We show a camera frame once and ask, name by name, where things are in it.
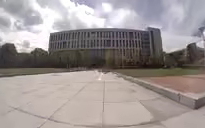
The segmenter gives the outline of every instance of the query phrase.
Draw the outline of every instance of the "curb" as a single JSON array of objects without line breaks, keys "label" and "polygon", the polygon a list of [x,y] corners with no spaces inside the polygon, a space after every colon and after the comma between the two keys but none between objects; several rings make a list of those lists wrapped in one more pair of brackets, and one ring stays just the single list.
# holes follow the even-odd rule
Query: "curb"
[{"label": "curb", "polygon": [[14,76],[20,76],[20,75],[0,75],[0,78],[2,78],[2,77],[14,77]]},{"label": "curb", "polygon": [[205,106],[205,93],[201,93],[201,94],[182,93],[182,92],[175,91],[169,88],[164,88],[158,84],[140,80],[140,79],[137,79],[131,76],[126,76],[126,75],[116,73],[116,72],[115,74],[117,74],[118,76],[128,81],[131,81],[147,89],[150,89],[154,92],[157,92],[189,108],[198,109],[200,107]]}]

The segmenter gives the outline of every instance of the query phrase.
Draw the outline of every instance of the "red brick pavement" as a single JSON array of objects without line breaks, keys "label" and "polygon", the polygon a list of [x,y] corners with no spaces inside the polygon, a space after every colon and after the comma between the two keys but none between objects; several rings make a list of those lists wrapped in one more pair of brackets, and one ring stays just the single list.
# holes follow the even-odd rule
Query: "red brick pavement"
[{"label": "red brick pavement", "polygon": [[143,80],[184,93],[205,92],[205,75],[151,77]]}]

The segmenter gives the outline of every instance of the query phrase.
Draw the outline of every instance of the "paved plaza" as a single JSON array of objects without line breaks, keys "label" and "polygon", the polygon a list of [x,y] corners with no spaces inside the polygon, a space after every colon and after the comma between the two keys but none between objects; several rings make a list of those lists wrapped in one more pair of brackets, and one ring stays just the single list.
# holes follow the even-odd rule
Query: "paved plaza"
[{"label": "paved plaza", "polygon": [[0,128],[201,128],[192,110],[113,73],[0,78]]}]

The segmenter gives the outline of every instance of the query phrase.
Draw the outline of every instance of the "tree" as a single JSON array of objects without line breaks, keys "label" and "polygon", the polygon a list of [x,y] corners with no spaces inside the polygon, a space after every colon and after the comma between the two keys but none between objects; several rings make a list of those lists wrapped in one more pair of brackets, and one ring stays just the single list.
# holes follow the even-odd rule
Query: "tree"
[{"label": "tree", "polygon": [[30,54],[33,67],[48,67],[49,56],[47,51],[42,48],[35,48]]},{"label": "tree", "polygon": [[17,50],[14,44],[5,43],[0,48],[0,67],[16,67],[17,66]]},{"label": "tree", "polygon": [[17,67],[19,68],[30,68],[32,67],[31,60],[32,56],[30,53],[19,53],[17,55]]}]

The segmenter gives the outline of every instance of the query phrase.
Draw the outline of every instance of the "building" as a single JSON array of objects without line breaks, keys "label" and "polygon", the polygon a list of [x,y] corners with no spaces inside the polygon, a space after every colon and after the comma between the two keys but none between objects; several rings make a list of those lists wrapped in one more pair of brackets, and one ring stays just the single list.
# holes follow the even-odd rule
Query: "building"
[{"label": "building", "polygon": [[113,67],[163,64],[161,32],[157,28],[70,30],[51,33],[49,40],[49,52],[64,53],[60,60],[66,63],[100,60]]}]

